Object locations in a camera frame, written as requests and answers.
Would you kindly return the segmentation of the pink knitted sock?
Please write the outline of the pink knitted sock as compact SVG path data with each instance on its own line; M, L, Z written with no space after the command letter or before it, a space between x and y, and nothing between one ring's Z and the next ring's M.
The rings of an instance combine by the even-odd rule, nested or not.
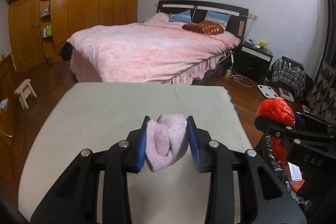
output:
M152 172L165 169L184 157L189 143L187 120L182 114L162 114L146 125L146 159Z

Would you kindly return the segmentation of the small white carton box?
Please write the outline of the small white carton box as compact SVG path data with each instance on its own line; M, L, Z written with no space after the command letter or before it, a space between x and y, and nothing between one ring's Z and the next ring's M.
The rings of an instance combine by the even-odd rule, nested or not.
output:
M287 162L285 165L285 170L289 181L298 182L302 180L302 174L298 166Z

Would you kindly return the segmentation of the red plastic bag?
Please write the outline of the red plastic bag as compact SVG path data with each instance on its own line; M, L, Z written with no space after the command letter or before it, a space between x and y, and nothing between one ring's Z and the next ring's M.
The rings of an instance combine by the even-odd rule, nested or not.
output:
M262 101L257 108L256 117L266 117L287 126L295 125L293 110L282 97Z

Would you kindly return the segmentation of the black lined trash bin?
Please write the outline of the black lined trash bin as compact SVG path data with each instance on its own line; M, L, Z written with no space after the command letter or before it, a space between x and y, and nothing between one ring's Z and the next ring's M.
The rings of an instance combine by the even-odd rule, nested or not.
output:
M335 142L276 130L263 133L256 150L308 221L335 217Z

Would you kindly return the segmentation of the dark patterned curtain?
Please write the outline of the dark patterned curtain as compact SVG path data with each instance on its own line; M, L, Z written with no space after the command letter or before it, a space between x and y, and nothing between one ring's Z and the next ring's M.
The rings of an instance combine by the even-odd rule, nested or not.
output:
M335 0L327 0L328 24L322 63L307 95L312 113L335 120Z

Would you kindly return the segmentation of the plaid shirt on chair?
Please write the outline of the plaid shirt on chair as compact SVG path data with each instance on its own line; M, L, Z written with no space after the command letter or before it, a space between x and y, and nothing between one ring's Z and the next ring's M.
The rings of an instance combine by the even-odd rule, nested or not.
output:
M283 83L294 91L296 98L303 96L305 90L306 73L301 63L283 56L271 66L273 83Z

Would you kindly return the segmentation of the dark bedside cabinet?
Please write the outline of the dark bedside cabinet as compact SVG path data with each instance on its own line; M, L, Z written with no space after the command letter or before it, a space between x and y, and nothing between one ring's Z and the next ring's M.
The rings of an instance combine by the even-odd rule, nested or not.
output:
M272 59L271 51L264 51L248 43L241 43L236 52L234 70L238 74L262 84Z

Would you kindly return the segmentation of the pink duvet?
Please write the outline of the pink duvet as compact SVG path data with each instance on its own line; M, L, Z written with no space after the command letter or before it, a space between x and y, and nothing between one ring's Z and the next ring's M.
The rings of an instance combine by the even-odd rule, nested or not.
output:
M73 46L70 67L80 82L190 85L240 43L228 31L205 35L183 25L159 12L143 23L75 32L67 40Z

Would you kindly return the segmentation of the brown dotted cushion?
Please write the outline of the brown dotted cushion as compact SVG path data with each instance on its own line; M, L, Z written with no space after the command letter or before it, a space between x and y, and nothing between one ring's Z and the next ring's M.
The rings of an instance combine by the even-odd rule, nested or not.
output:
M184 24L182 29L205 35L218 35L226 30L224 26L211 21L202 21L198 24Z

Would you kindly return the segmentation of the right blue pillow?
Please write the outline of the right blue pillow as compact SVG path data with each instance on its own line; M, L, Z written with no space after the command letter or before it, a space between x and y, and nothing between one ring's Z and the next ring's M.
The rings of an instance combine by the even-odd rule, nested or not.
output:
M205 16L205 21L217 23L222 27L226 28L230 20L230 14L223 14L216 11L207 11Z

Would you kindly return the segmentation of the blue pillow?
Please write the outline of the blue pillow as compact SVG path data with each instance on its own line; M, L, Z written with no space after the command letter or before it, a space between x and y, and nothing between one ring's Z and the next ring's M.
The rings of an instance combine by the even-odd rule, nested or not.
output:
M182 22L185 24L193 24L191 19L191 10L186 10L177 14L170 14L169 22Z
M230 14L223 14L216 11L207 11L205 16L205 21L217 23L222 27L226 28L230 20Z

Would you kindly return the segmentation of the black garment at bed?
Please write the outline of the black garment at bed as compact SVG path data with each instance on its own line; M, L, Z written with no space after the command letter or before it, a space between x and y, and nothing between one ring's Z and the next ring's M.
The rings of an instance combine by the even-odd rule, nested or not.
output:
M59 56L62 58L65 62L70 62L72 58L72 52L73 52L73 46L66 42L62 49L60 50Z

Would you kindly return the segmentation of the wooden side desk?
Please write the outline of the wooden side desk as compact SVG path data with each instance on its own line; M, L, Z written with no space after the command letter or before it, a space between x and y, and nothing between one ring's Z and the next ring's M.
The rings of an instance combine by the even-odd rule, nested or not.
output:
M16 134L18 121L16 112L19 101L14 91L18 86L19 78L13 58L8 55L1 60L1 101L6 101L1 109L1 157L5 159L10 156L10 149Z

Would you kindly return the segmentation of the small white wooden stool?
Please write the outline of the small white wooden stool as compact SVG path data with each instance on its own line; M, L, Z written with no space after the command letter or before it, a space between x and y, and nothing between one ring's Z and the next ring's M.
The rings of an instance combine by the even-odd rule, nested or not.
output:
M14 95L18 97L23 110L28 110L29 105L27 98L33 96L37 98L37 94L31 86L31 79L25 79L14 91Z

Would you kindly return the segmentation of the bed with dark frame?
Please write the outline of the bed with dark frame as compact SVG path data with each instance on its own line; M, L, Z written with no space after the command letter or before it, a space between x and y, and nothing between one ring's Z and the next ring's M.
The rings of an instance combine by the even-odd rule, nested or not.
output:
M247 18L243 7L161 0L144 22L86 28L64 48L80 82L198 84L233 59Z

